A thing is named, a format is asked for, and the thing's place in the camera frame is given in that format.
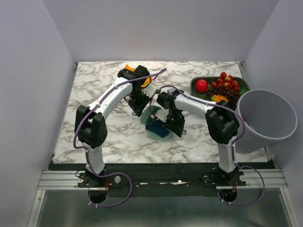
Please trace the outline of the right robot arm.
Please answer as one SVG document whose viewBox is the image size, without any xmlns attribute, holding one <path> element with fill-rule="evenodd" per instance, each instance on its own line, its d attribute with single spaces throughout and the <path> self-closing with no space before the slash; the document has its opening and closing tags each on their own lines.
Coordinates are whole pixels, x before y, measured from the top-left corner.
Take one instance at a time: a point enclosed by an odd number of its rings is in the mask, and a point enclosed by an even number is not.
<svg viewBox="0 0 303 227">
<path fill-rule="evenodd" d="M 156 117 L 163 122 L 165 128 L 179 137 L 182 136 L 185 125 L 182 111 L 202 116 L 206 120 L 209 135 L 218 145 L 218 181 L 223 185 L 233 182 L 239 169 L 235 159 L 235 141 L 240 123 L 237 119 L 238 114 L 230 105 L 226 101 L 218 103 L 203 101 L 178 89 L 169 94 L 160 92 L 157 103 L 168 110 L 168 114 Z"/>
</svg>

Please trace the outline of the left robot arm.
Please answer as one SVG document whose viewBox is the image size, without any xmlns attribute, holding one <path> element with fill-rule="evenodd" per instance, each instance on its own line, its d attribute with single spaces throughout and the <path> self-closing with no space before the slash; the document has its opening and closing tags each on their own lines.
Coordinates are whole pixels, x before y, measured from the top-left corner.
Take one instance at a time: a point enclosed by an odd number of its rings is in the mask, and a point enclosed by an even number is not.
<svg viewBox="0 0 303 227">
<path fill-rule="evenodd" d="M 149 77 L 150 73 L 144 66 L 139 65 L 134 70 L 124 68 L 98 100 L 89 106 L 80 105 L 76 110 L 73 146 L 75 149 L 85 149 L 86 169 L 91 172 L 89 182 L 93 186 L 99 187 L 105 181 L 102 144 L 107 138 L 106 119 L 127 96 L 128 105 L 140 116 L 150 101 L 141 88 Z"/>
</svg>

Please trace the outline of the mint green brush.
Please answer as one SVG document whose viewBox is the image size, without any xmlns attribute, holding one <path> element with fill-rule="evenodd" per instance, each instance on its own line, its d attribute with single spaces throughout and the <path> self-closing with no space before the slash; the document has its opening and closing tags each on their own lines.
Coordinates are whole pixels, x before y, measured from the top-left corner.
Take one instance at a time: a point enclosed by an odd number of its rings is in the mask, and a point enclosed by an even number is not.
<svg viewBox="0 0 303 227">
<path fill-rule="evenodd" d="M 139 121 L 141 124 L 152 124 L 153 119 L 151 117 L 152 114 L 155 114 L 161 107 L 151 105 L 150 107 L 146 107 L 139 117 Z"/>
</svg>

